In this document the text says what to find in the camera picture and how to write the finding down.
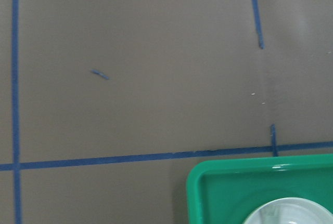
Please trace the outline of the green plastic tray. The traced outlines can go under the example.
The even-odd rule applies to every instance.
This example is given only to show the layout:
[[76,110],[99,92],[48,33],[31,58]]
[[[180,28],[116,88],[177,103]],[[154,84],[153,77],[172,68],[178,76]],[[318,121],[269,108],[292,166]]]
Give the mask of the green plastic tray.
[[204,161],[190,171],[186,192],[189,223],[243,223],[287,197],[332,211],[332,154]]

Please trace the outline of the white round plate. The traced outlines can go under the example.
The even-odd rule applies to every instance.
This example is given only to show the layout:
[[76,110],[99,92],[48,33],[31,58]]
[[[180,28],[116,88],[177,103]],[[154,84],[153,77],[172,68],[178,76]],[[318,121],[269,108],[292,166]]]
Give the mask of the white round plate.
[[320,204],[286,197],[270,201],[255,209],[244,223],[332,223],[332,213]]

